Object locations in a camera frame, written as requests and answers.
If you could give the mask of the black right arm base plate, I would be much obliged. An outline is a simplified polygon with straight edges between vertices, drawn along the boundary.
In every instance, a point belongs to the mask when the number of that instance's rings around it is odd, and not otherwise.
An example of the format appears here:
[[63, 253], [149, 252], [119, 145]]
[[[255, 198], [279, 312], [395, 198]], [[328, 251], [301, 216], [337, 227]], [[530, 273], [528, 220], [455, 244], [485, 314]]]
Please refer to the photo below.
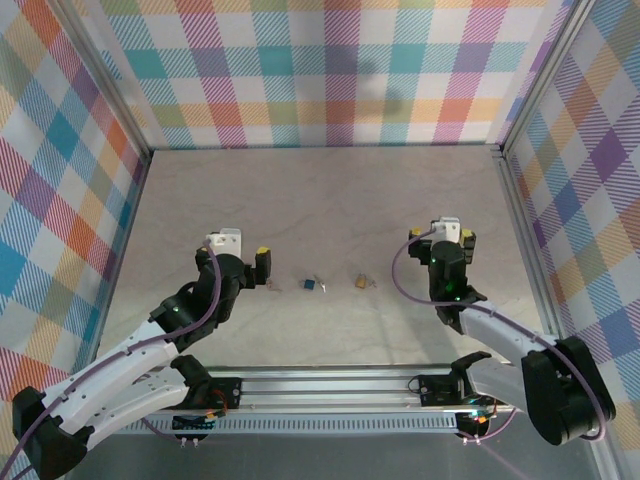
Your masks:
[[418, 375], [417, 393], [423, 407], [431, 406], [493, 406], [498, 401], [479, 394], [471, 383], [452, 373], [447, 375]]

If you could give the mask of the aluminium frame side rail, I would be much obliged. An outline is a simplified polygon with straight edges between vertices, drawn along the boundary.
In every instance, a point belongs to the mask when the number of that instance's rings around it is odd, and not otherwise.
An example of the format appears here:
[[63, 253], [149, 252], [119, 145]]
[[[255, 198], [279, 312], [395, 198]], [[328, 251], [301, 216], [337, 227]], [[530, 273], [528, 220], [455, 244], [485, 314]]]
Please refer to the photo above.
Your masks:
[[491, 145], [490, 152], [496, 166], [542, 328], [545, 333], [563, 336], [564, 328], [560, 321], [559, 311], [546, 277], [544, 262], [537, 249], [534, 230], [527, 218], [524, 200], [516, 185], [515, 175], [499, 145]]
[[102, 281], [101, 286], [98, 289], [96, 304], [94, 305], [95, 312], [89, 317], [89, 324], [85, 332], [84, 340], [87, 342], [87, 361], [94, 360], [97, 355], [100, 339], [106, 324], [109, 307], [115, 293], [117, 280], [124, 261], [124, 255], [131, 236], [131, 231], [133, 229], [152, 159], [153, 153], [150, 153], [143, 156], [140, 160], [140, 166], [134, 171], [134, 178], [129, 189], [128, 196], [126, 197], [125, 206], [127, 207], [127, 210], [123, 209], [121, 216], [119, 217], [120, 220], [124, 221], [124, 224], [118, 224], [119, 230], [116, 232], [114, 241], [112, 242], [112, 247], [115, 248], [115, 253], [113, 255], [113, 259], [107, 261], [108, 277], [106, 280]]

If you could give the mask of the aluminium frame post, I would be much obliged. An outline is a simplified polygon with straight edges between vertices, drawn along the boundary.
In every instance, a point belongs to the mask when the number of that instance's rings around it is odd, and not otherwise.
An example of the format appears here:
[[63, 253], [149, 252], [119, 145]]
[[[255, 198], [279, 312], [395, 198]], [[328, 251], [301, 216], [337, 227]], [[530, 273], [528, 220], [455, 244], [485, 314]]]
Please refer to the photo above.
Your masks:
[[142, 130], [118, 89], [115, 78], [95, 47], [72, 1], [46, 0], [46, 3], [69, 36], [98, 90], [103, 94], [129, 140], [140, 153], [142, 161], [149, 163], [153, 150], [144, 138]]
[[547, 0], [490, 140], [509, 157], [597, 0]]

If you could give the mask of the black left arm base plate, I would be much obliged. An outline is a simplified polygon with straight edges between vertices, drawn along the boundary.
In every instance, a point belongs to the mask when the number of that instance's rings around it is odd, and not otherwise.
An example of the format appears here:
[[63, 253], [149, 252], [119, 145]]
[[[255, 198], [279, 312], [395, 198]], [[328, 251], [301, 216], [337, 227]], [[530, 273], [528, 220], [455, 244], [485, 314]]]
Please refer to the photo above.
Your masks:
[[240, 407], [241, 396], [241, 378], [213, 378], [205, 383], [199, 406], [211, 411], [237, 410]]

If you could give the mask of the long aluminium base rail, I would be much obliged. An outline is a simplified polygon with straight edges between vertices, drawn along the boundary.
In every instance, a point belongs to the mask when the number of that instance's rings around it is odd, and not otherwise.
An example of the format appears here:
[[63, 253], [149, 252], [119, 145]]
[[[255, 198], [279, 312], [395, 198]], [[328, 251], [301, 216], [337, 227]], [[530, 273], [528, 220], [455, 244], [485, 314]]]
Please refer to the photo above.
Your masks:
[[[318, 369], [270, 368], [208, 370], [214, 377], [242, 379], [240, 407], [227, 415], [258, 414], [338, 414], [391, 413], [396, 411], [454, 411], [474, 413], [480, 406], [423, 407], [417, 389], [418, 375], [447, 375], [451, 365], [430, 368], [424, 365], [405, 367], [329, 367]], [[185, 379], [176, 370], [156, 368], [138, 377], [138, 383], [154, 393], [163, 393], [170, 386], [183, 387]], [[177, 410], [184, 396], [166, 405], [175, 415], [203, 415], [203, 410]], [[498, 402], [493, 414], [512, 409]]]

